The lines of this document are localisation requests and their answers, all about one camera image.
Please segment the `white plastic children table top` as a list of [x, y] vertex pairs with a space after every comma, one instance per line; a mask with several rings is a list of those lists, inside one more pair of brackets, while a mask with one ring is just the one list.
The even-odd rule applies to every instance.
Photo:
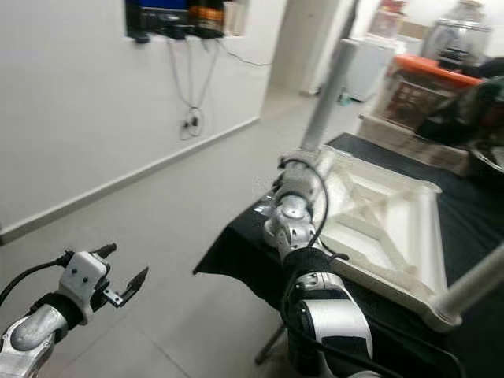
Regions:
[[346, 260], [332, 266], [335, 273], [406, 307], [426, 323], [433, 299], [446, 291], [431, 296], [417, 279], [410, 256], [408, 197], [422, 184], [438, 188], [438, 195], [439, 187], [328, 146], [321, 147], [321, 169], [332, 205], [314, 247], [345, 254]]

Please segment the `black tablecloth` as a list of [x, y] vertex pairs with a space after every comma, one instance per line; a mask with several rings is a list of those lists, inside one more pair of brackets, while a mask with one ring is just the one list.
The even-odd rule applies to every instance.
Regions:
[[[392, 172], [431, 181], [440, 188], [438, 212], [447, 280], [454, 282], [504, 243], [504, 187], [487, 187], [425, 165], [359, 137], [342, 134], [331, 147]], [[239, 213], [195, 266], [243, 282], [278, 309], [287, 278], [277, 252], [262, 237], [265, 217], [252, 206]], [[465, 312], [463, 324], [439, 334], [416, 313], [359, 284], [350, 294], [364, 313], [392, 325], [374, 332], [374, 358], [404, 378], [504, 378], [504, 283]]]

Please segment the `beige cloth covered table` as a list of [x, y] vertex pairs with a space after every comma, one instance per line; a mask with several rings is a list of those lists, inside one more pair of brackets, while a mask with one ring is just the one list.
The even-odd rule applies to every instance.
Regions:
[[388, 121], [361, 115], [356, 136], [397, 154], [426, 165], [464, 176], [469, 166], [469, 152], [419, 137], [413, 130]]

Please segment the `white chest appliance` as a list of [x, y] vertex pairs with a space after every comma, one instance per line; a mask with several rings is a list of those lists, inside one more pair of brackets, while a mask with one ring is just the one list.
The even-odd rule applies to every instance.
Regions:
[[399, 43], [371, 36], [354, 37], [353, 41], [357, 44], [357, 51], [346, 72], [345, 92], [348, 98], [364, 103], [373, 97], [390, 61], [398, 53]]

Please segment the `orange lid storage box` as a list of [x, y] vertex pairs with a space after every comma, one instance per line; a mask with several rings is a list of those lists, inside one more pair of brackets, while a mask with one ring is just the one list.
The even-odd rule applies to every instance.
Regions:
[[446, 69], [436, 60], [397, 54], [379, 87], [369, 116], [410, 130], [424, 123], [430, 112], [482, 83], [460, 69]]

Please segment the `dark metal basin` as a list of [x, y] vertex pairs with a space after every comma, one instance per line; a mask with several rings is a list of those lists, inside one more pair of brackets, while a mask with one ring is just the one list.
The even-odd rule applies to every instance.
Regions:
[[504, 180], [504, 167], [498, 165], [492, 154], [481, 149], [478, 144], [468, 146], [469, 160], [465, 176], [470, 179]]

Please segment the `grey appliance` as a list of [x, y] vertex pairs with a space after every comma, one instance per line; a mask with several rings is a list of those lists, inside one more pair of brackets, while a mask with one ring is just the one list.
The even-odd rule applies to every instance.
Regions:
[[448, 57], [461, 66], [482, 65], [493, 30], [485, 17], [479, 0], [458, 0], [428, 30], [419, 55], [433, 61]]

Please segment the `black folding table frame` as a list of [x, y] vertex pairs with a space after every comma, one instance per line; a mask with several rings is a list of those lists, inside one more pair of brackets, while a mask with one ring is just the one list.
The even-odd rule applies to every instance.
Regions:
[[275, 343], [278, 342], [278, 339], [282, 337], [285, 333], [285, 327], [284, 324], [280, 324], [280, 326], [274, 331], [272, 335], [267, 339], [266, 343], [264, 343], [264, 346], [259, 350], [258, 353], [256, 353], [254, 357], [254, 364], [256, 366], [261, 366], [264, 361], [269, 357], [271, 354], [271, 350], [275, 346]]

